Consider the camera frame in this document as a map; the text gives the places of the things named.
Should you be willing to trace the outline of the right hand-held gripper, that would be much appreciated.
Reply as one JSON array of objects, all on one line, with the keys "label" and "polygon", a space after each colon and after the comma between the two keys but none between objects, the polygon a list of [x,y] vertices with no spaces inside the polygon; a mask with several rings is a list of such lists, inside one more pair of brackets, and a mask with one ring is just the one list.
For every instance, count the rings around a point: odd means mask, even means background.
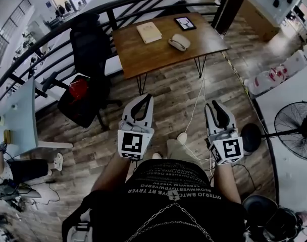
[{"label": "right hand-held gripper", "polygon": [[216,165],[232,164],[244,156],[243,139],[239,136],[234,114],[213,100],[204,108],[208,131],[208,149]]}]

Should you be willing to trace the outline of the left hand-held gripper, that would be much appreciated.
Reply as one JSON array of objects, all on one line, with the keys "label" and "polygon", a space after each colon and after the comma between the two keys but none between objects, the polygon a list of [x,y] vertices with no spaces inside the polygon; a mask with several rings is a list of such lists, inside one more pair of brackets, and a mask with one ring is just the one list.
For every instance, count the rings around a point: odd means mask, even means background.
[{"label": "left hand-held gripper", "polygon": [[129,102],[118,129],[118,153],[122,158],[142,160],[155,133],[152,125],[154,98],[144,94]]}]

